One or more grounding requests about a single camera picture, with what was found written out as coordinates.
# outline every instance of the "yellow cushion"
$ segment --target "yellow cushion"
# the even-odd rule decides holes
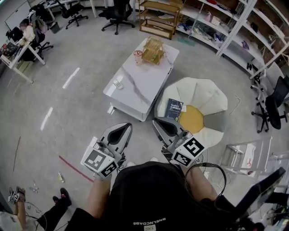
[[[204,127],[203,114],[197,108],[187,105],[186,112],[181,112],[180,124],[192,134],[197,133]]]

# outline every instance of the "white coffee table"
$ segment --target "white coffee table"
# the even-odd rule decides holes
[[[136,48],[143,50],[147,39]],[[179,50],[163,44],[165,55],[159,65],[143,61],[137,65],[133,53],[110,80],[103,93],[110,97],[111,105],[124,113],[145,121],[173,69]],[[123,85],[113,84],[117,79]]]

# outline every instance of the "black pants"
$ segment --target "black pants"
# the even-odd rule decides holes
[[[55,230],[58,222],[66,212],[68,206],[66,201],[60,199],[55,206],[48,210],[44,215],[42,215],[37,222],[43,227],[46,231]]]

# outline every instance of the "wooden basket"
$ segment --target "wooden basket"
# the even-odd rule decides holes
[[[150,36],[144,45],[142,60],[159,65],[163,57],[163,42],[155,37]]]

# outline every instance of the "remote control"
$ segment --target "remote control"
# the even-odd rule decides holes
[[[113,81],[113,84],[118,88],[118,89],[123,89],[123,85],[117,80],[115,79]]]

